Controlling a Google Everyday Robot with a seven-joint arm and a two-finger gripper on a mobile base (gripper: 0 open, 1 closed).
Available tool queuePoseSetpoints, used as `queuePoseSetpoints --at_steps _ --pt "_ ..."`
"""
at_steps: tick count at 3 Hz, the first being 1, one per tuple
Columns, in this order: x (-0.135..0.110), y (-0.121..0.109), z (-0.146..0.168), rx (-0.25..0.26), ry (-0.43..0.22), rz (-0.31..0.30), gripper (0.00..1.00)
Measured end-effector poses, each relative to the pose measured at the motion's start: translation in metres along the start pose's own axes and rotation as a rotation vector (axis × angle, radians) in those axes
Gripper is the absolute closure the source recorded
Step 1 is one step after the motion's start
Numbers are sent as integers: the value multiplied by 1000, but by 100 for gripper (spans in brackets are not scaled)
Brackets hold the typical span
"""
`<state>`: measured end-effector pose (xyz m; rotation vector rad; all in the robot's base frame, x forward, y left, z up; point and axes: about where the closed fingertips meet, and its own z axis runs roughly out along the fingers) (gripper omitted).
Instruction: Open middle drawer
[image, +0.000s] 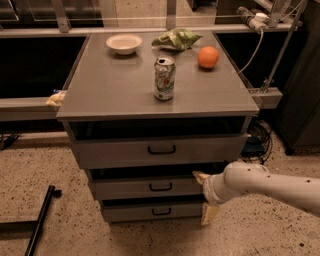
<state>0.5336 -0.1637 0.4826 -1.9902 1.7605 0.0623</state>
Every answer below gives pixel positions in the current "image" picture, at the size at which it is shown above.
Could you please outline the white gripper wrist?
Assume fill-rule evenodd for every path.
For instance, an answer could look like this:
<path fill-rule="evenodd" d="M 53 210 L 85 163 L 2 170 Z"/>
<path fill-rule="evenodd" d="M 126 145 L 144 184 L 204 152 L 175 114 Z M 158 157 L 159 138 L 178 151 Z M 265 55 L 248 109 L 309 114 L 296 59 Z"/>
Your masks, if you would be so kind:
<path fill-rule="evenodd" d="M 201 225 L 207 226 L 212 223 L 221 205 L 231 200 L 234 195 L 228 188 L 222 174 L 211 175 L 201 171 L 193 171 L 193 176 L 200 185 L 203 185 L 203 193 L 208 201 L 202 206 Z"/>

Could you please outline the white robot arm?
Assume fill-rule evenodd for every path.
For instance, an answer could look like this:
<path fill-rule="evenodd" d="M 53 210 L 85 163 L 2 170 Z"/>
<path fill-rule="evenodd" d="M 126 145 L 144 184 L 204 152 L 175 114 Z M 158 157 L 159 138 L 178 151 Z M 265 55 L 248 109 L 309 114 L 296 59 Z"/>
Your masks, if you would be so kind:
<path fill-rule="evenodd" d="M 310 177 L 272 174 L 264 165 L 232 162 L 220 174 L 193 171 L 202 186 L 205 202 L 201 225 L 209 225 L 219 206 L 250 194 L 261 194 L 282 203 L 320 216 L 320 180 Z"/>

